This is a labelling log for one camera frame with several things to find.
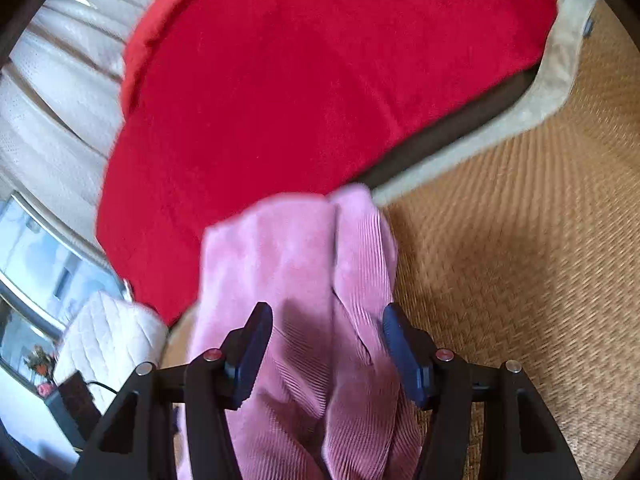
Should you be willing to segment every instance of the pink corduroy fabric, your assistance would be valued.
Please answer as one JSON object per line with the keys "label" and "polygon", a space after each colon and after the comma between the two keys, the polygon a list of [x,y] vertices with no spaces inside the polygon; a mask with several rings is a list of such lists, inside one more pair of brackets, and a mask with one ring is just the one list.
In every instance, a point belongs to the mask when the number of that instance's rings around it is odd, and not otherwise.
{"label": "pink corduroy fabric", "polygon": [[[227,412],[245,480],[412,477],[420,434],[381,336],[395,273],[395,241],[363,186],[277,195],[207,230],[189,358],[258,301],[273,309],[253,393]],[[184,421],[182,436],[186,449]]]}

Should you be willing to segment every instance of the rattan mat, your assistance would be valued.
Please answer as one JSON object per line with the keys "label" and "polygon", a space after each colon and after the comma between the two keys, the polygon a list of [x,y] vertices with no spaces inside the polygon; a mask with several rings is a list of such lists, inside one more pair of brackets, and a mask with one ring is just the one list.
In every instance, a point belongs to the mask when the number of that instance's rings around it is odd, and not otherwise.
{"label": "rattan mat", "polygon": [[600,480],[640,439],[640,53],[606,4],[592,17],[558,113],[385,213],[412,322],[472,362],[520,360]]}

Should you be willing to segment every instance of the black cable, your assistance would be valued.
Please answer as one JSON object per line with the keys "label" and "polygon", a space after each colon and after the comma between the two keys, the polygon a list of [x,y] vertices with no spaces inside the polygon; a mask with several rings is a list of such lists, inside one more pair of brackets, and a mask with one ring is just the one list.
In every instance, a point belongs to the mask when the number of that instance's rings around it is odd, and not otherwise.
{"label": "black cable", "polygon": [[95,384],[96,386],[101,386],[101,387],[103,387],[103,388],[105,388],[105,389],[109,390],[112,394],[115,394],[115,395],[117,395],[117,394],[118,394],[118,393],[117,393],[117,391],[116,391],[116,390],[114,390],[113,388],[111,388],[110,386],[107,386],[106,384],[99,383],[98,381],[87,381],[85,384],[86,384],[87,386],[88,386],[89,384]]}

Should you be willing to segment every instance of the brown woven surface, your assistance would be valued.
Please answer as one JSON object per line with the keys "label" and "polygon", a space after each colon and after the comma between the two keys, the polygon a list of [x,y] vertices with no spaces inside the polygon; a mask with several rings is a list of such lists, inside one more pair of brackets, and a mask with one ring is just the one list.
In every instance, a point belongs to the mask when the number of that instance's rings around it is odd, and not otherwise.
{"label": "brown woven surface", "polygon": [[592,16],[556,115],[385,212],[412,322],[472,362],[520,360],[600,480],[640,439],[640,53],[604,3]]}

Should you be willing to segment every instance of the pink flower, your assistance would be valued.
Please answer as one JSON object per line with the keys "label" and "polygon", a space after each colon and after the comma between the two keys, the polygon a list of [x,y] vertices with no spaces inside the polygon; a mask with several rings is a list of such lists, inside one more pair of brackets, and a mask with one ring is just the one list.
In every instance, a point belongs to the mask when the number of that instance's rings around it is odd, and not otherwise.
{"label": "pink flower", "polygon": [[38,394],[43,399],[46,397],[49,397],[49,395],[52,394],[53,391],[55,391],[55,389],[56,389],[56,385],[52,383],[42,383],[36,386],[36,390],[38,391]]}

